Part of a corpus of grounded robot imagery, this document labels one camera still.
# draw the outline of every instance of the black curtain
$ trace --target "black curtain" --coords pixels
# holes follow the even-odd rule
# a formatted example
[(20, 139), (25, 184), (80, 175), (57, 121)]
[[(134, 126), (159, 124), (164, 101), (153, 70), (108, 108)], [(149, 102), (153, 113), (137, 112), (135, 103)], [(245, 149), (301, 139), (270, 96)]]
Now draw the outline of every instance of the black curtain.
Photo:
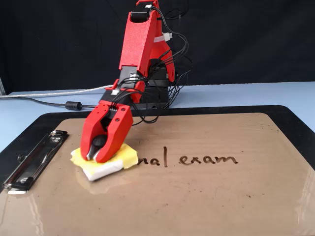
[[(112, 84), (135, 3), (1, 1), (0, 78), (6, 91)], [(188, 7), (187, 0), (159, 3), (164, 13)], [(191, 0), (180, 22), (168, 22), (189, 41), (194, 68), (188, 85), (315, 80), (314, 0)], [(180, 48), (181, 41), (170, 44)]]

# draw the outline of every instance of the yellow sponge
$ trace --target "yellow sponge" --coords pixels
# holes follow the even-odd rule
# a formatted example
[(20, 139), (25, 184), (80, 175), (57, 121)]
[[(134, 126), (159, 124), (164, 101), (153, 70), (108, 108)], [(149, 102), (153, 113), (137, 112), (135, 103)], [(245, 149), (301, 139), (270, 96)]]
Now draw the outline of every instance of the yellow sponge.
[(94, 160), (86, 161), (82, 158), (80, 148), (72, 151), (71, 161), (80, 166), (88, 177), (89, 181), (94, 181), (103, 176), (117, 172), (122, 168), (127, 169), (138, 163), (137, 152), (123, 144), (116, 154), (105, 163), (97, 163)]

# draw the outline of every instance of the clipboard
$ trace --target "clipboard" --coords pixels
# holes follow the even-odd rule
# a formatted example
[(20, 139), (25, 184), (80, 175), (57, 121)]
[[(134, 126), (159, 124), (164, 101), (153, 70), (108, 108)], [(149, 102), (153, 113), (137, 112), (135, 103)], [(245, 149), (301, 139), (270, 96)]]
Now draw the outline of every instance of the clipboard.
[[(148, 115), (156, 112), (150, 110)], [(43, 115), (0, 154), (1, 168), (13, 168), (12, 155), (24, 150), (19, 147), (21, 140), (31, 142), (26, 137), (33, 134), (36, 143), (41, 134), (73, 125), (67, 130), (69, 138), (26, 197), (9, 200), (4, 192), (0, 194), (0, 202), (5, 203), (0, 232), (315, 233), (315, 134), (289, 109), (165, 110), (158, 126), (136, 126), (126, 139), (138, 151), (139, 165), (95, 183), (87, 182), (69, 161), (87, 114)]]

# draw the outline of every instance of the metal clip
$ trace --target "metal clip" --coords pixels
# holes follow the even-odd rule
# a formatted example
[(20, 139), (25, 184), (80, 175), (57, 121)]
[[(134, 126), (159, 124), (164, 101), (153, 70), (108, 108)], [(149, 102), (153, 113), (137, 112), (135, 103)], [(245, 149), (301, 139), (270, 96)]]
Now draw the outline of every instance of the metal clip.
[(46, 134), (2, 184), (9, 194), (26, 193), (67, 139), (66, 131), (55, 130)]

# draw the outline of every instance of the white table surface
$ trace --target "white table surface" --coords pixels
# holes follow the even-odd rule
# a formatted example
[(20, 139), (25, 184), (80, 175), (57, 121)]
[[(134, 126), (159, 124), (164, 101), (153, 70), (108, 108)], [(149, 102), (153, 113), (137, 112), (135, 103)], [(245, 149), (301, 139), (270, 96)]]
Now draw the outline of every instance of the white table surface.
[[(36, 99), (55, 103), (77, 101), (83, 105), (97, 105), (103, 93), (104, 90), (101, 89), (80, 95), (36, 97)], [(315, 82), (186, 86), (171, 108), (250, 105), (286, 106), (315, 132)], [(31, 101), (1, 99), (0, 151), (40, 115), (52, 112), (68, 112), (68, 110)]]

